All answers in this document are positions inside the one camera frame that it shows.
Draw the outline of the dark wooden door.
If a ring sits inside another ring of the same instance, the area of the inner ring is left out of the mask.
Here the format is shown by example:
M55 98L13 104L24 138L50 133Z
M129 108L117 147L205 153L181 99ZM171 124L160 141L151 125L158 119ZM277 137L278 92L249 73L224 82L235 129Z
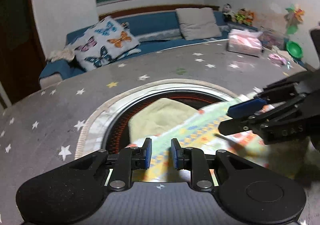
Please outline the dark wooden door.
M1 108L39 91L45 56L31 0L1 0Z

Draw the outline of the colourful patterned child's garment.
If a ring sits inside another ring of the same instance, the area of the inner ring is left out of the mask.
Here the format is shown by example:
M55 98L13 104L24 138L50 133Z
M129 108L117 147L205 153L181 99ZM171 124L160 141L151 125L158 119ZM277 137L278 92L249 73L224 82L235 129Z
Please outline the colourful patterned child's garment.
M150 135L152 157L148 170L136 170L134 181L171 182L189 181L190 172L173 168L170 155L170 141L178 139L182 147L194 147L213 155L217 150L230 151L255 164L269 168L279 174L294 178L304 163L309 140L295 140L280 144L265 145L263 140L251 131L224 136L218 132L220 122L227 120L227 109L249 98L241 95L229 102L219 102L200 109L182 124L162 134Z

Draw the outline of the green plastic bowl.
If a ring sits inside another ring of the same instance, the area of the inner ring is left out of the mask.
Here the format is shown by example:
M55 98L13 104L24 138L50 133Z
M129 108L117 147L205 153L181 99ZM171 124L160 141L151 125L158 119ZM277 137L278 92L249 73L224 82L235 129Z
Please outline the green plastic bowl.
M302 59L303 57L303 49L297 42L288 41L286 43L286 50L295 59Z

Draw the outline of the round black table hotplate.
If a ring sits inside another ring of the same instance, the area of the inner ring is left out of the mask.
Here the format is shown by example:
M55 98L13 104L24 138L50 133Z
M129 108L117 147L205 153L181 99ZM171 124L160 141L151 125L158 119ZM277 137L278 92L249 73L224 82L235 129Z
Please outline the round black table hotplate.
M222 91L196 87L161 89L135 98L107 126L102 148L118 153L140 138L157 136L182 124L203 107L231 99Z

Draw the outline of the butterfly print pillow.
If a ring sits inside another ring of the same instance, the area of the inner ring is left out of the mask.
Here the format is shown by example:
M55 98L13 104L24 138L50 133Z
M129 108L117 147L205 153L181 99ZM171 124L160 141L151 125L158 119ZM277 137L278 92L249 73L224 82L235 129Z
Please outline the butterfly print pillow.
M80 66L91 71L116 61L139 44L129 30L108 16L87 29L68 48L74 51Z

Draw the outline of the yellow orange plush toys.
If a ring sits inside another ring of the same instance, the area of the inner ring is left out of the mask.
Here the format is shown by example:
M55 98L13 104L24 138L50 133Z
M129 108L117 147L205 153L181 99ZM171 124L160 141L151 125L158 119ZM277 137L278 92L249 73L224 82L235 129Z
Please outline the yellow orange plush toys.
M247 26L252 26L254 20L254 12L247 10L245 8L240 9L235 14L235 22L238 24L245 24Z

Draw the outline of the panda plush toy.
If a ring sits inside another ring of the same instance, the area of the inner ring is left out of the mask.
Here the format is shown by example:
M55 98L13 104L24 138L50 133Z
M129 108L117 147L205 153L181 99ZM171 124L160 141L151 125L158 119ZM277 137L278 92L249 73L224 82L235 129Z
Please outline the panda plush toy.
M235 13L229 3L225 4L222 8L224 22L236 22Z

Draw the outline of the colourful pinwheel toy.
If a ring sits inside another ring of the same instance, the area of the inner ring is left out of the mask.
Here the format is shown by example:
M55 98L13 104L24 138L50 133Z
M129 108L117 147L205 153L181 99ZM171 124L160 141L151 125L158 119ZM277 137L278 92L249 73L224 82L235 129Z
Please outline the colourful pinwheel toy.
M284 17L286 20L286 34L294 35L298 31L299 25L303 23L305 11L301 9L298 4L292 4L285 10L287 11L287 14Z

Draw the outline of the pink tissue pack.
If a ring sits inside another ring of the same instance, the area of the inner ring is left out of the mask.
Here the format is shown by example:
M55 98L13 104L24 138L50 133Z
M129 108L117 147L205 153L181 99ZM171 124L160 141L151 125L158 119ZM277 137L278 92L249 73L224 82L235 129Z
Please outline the pink tissue pack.
M260 57L263 46L259 37L262 32L249 32L248 30L232 29L228 34L227 49L230 52Z

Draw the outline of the clear toy storage box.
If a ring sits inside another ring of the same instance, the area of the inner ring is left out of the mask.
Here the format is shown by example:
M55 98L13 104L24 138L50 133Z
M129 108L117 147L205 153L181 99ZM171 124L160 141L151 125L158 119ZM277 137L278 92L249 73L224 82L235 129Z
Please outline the clear toy storage box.
M273 29L262 29L259 40L265 48L272 49L273 46L276 46L280 50L285 50L289 37Z

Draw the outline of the grey star-patterned table cover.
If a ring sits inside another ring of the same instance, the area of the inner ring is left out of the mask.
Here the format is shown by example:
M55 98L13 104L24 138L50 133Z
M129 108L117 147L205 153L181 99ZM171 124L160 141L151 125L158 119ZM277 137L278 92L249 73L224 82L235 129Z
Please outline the grey star-patterned table cover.
M110 64L37 92L1 114L1 224L23 222L16 191L25 181L72 161L80 132L105 101L173 78L247 94L301 70L228 52L225 42L183 46Z

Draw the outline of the blue sofa bench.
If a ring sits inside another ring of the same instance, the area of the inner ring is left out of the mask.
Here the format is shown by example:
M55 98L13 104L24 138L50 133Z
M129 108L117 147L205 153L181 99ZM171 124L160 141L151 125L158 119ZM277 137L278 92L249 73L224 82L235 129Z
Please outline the blue sofa bench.
M113 18L115 21L129 30L130 33L140 42L136 49L125 53L116 61L151 52L157 52L163 49L170 49L189 44L198 44L210 40L226 39L229 32L233 28L240 30L248 29L249 31L253 32L257 31L257 28L255 27L239 25L233 22L224 22L222 12L215 11L214 16L222 36L196 40L186 40L183 38L175 10L169 12L145 13L135 16ZM68 48L69 44L71 44L80 36L83 36L85 31L92 26L69 33L66 37L65 48ZM83 74L84 72L87 71L80 66L76 60L76 57L71 62L67 62L65 60L48 62L39 76L40 86L41 88L46 88L61 80Z

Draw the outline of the grey plain cushion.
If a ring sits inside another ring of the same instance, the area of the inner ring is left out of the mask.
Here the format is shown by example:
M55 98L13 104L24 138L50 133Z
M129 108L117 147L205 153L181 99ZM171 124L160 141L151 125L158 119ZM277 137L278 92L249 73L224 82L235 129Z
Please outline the grey plain cushion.
M211 8L183 8L176 9L175 12L184 39L210 39L222 36Z

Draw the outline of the cream cloth on sofa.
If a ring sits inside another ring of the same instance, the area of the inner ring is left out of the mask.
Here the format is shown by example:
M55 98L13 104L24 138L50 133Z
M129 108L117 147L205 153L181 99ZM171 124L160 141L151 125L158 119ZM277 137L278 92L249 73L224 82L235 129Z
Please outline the cream cloth on sofa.
M54 50L47 57L48 62L56 62L59 60L65 60L71 62L75 58L75 52L73 49L64 48L63 50Z

